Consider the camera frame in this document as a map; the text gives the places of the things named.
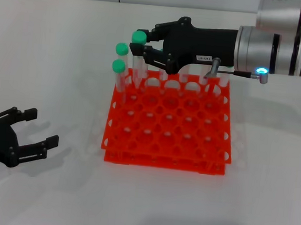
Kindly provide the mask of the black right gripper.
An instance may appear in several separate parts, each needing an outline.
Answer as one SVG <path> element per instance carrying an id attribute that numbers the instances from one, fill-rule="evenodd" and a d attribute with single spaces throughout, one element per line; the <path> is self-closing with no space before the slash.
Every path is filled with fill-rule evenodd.
<path id="1" fill-rule="evenodd" d="M 181 17 L 174 22 L 156 24 L 151 31 L 138 31 L 146 35 L 147 43 L 164 40 L 163 51 L 130 43 L 132 54 L 143 57 L 146 64 L 163 69 L 167 74 L 177 74 L 186 65 L 210 65 L 215 58 L 220 59 L 221 66 L 234 66 L 237 30 L 196 28 L 190 17 Z"/>

